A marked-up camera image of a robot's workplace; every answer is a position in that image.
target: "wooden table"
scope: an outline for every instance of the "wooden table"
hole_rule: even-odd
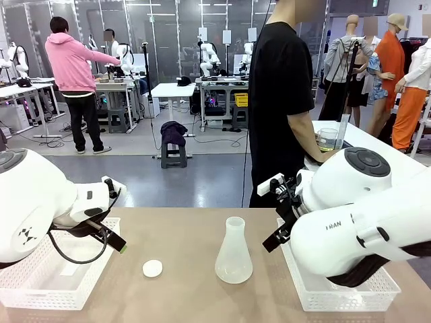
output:
[[[5,309],[0,322],[35,323],[429,323],[431,290],[406,262],[385,268],[402,290],[386,313],[306,313],[281,249],[262,241],[276,227],[272,209],[113,209],[121,217],[124,254],[114,253],[80,312]],[[225,220],[246,221],[253,275],[241,285],[219,280],[214,264]],[[142,274],[149,259],[163,262],[156,279]]]

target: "white plastic basket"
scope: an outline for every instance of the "white plastic basket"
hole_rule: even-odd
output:
[[[106,218],[108,228],[120,234],[120,219]],[[102,244],[92,237],[76,238],[54,231],[60,249],[76,260],[95,257]],[[23,261],[0,271],[0,301],[9,308],[82,310],[113,249],[90,264],[72,264],[54,249],[48,236]]]
[[[277,222],[278,226],[284,224],[283,219]],[[305,312],[385,312],[401,292],[384,268],[357,288],[342,287],[302,268],[290,242],[281,248]]]

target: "black pants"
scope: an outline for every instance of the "black pants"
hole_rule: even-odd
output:
[[[87,122],[88,133],[93,141],[93,150],[102,151],[103,142],[100,140],[100,127],[96,111],[96,95],[83,98],[66,98],[70,111],[70,121],[76,150],[83,151],[86,148],[86,139],[82,134],[82,116]]]
[[[326,99],[319,120],[336,121],[338,120],[340,110],[344,111],[345,102],[343,102],[343,99],[347,83],[333,82],[331,85],[331,82],[326,79],[325,87]]]

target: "black cloth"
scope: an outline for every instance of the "black cloth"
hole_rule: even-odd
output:
[[[183,135],[187,131],[189,130],[182,124],[179,124],[176,121],[168,121],[164,123],[160,129],[162,142],[184,147],[186,145],[186,139]]]
[[[82,134],[81,124],[82,116],[87,123],[87,130],[93,142],[94,151],[104,149],[103,142],[100,140],[100,127],[96,111],[96,95],[85,96],[83,98],[65,97],[67,106],[70,111],[70,121],[75,142],[76,150],[83,151],[86,148],[86,140]]]
[[[362,65],[355,64],[355,68],[359,69]],[[347,99],[347,106],[355,108],[357,106],[367,106],[368,93],[362,94],[364,89],[365,77],[360,81],[356,79],[357,74],[354,74],[349,85],[349,98]]]
[[[278,173],[296,177],[305,151],[288,115],[314,108],[312,61],[308,48],[284,22],[267,24],[253,51],[248,89],[248,129],[253,192],[250,207],[276,207],[276,196],[257,195],[257,186]]]
[[[323,104],[320,121],[338,120],[340,109],[344,109],[343,97],[347,83],[336,83],[325,79],[325,103]]]

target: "erlenmeyer flask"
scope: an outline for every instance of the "erlenmeyer flask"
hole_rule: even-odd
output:
[[[229,284],[243,283],[253,273],[244,229],[245,221],[240,217],[230,217],[226,220],[226,235],[215,261],[215,273]]]

